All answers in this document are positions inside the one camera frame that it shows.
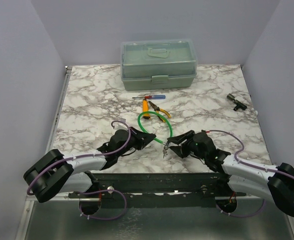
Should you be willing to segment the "silver key bunch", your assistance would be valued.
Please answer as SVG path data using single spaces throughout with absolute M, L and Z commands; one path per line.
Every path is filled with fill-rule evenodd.
M 163 158 L 165 158 L 167 155 L 168 155 L 168 147 L 167 146 L 164 146 L 164 148 L 163 148 Z

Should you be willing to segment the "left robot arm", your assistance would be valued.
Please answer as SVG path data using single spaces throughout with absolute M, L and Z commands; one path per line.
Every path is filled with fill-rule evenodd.
M 34 195 L 40 203 L 65 192 L 81 192 L 91 198 L 98 190 L 95 182 L 86 180 L 77 183 L 69 181 L 69 178 L 88 171 L 108 169 L 129 150 L 140 151 L 155 138 L 153 133 L 130 127 L 128 130 L 117 130 L 108 142 L 91 153 L 65 158 L 58 149 L 52 149 L 24 173 L 23 179 L 28 184 L 27 194 Z

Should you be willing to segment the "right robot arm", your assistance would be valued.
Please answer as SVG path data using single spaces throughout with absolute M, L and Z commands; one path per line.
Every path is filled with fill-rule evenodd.
M 180 158 L 192 156 L 203 161 L 212 171 L 227 178 L 217 183 L 217 191 L 228 196 L 232 192 L 250 194 L 273 202 L 284 214 L 294 217 L 294 167 L 287 163 L 266 165 L 239 158 L 218 149 L 208 132 L 193 130 L 169 137 L 163 153 L 172 150 Z

